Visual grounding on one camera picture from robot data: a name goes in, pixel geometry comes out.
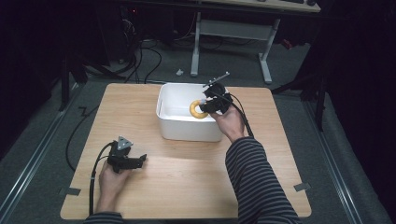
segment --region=white plastic bin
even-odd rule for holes
[[[205,99],[203,84],[167,83],[161,87],[157,103],[157,116],[161,134],[166,139],[218,142],[222,133],[218,124],[208,115],[196,119],[190,113],[190,104]]]

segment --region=striped shirt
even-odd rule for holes
[[[302,223],[267,160],[252,137],[236,140],[225,164],[238,201],[238,223]]]
[[[95,213],[87,219],[85,219],[84,224],[89,223],[111,223],[111,224],[121,224],[124,223],[120,213],[114,212],[101,212]]]

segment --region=hand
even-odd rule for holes
[[[113,171],[113,167],[105,161],[99,175],[100,197],[96,212],[115,212],[117,197],[131,172],[132,170],[120,170],[120,173],[117,174]]]
[[[212,118],[219,125],[222,133],[233,143],[236,139],[245,137],[245,123],[242,120],[241,114],[236,110],[233,105],[230,105],[227,112],[223,115],[213,113],[210,114]]]

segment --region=wooden tabletop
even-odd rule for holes
[[[130,157],[148,154],[143,168],[132,171],[120,195],[117,210],[124,218],[237,217],[237,201],[225,168],[229,140],[225,136],[217,143],[164,139],[156,116],[160,88],[161,85],[149,84],[107,86],[70,185],[81,192],[78,196],[66,196],[62,218],[88,216],[92,167],[100,150],[118,140],[119,135],[134,142]],[[271,92],[265,88],[227,89],[241,101],[255,138],[263,144],[297,214],[310,216],[305,192],[297,192],[293,187],[302,180]],[[98,174],[102,164],[101,161],[98,165]],[[96,180],[94,204],[98,197]]]
[[[280,0],[266,0],[265,2],[260,2],[258,0],[202,0],[202,2],[231,4],[244,7],[267,7],[299,12],[320,12],[320,7],[318,6],[318,4],[315,4],[311,7],[306,3],[306,0],[304,0],[303,4]]]

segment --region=desk leg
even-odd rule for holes
[[[197,22],[195,25],[195,46],[194,52],[192,53],[191,62],[191,76],[198,76],[198,65],[199,65],[199,35],[201,33],[201,12],[197,12]]]
[[[275,38],[277,27],[279,26],[279,23],[280,23],[280,19],[275,20],[274,25],[271,29],[271,32],[270,32],[268,40],[267,40],[267,46],[265,48],[265,51],[264,51],[264,53],[259,54],[260,65],[262,66],[262,75],[264,76],[264,82],[266,84],[272,83],[270,70],[268,69],[268,64],[267,64],[267,57],[270,52],[271,46],[274,42],[274,38]]]

